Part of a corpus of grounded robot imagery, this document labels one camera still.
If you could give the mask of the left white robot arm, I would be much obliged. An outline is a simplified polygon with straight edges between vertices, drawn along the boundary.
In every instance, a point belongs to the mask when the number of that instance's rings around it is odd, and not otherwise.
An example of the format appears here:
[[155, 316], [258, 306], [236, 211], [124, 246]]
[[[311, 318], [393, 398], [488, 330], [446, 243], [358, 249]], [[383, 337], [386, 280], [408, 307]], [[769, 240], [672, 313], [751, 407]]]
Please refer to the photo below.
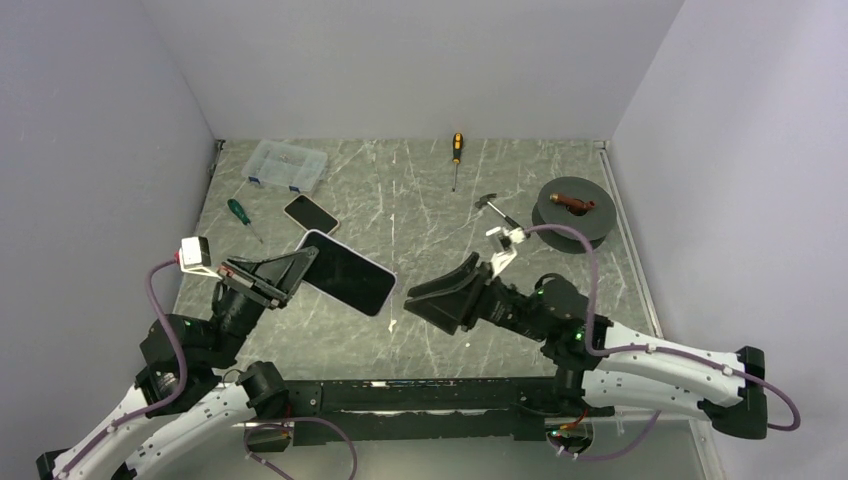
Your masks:
[[262, 260], [229, 258], [214, 273], [208, 319], [166, 314], [148, 296], [157, 320], [140, 349], [145, 360], [118, 406], [77, 445], [42, 454], [42, 479], [129, 479], [125, 461], [142, 441], [200, 405], [233, 366], [260, 317], [285, 308], [318, 259], [316, 247]]

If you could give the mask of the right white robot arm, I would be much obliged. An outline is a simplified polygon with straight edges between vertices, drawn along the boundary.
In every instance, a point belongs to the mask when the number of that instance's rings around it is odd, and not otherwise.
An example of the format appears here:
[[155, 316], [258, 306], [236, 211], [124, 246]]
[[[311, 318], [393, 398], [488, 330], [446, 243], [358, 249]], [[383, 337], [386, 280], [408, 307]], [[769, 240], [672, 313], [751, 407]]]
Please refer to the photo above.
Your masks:
[[539, 342], [556, 367], [550, 392], [559, 415], [630, 406], [688, 415], [736, 438], [766, 437], [761, 350], [676, 346], [602, 315], [588, 330], [588, 303], [555, 273], [541, 276], [525, 295], [473, 253], [448, 274], [410, 288], [404, 308], [450, 335], [484, 320]]

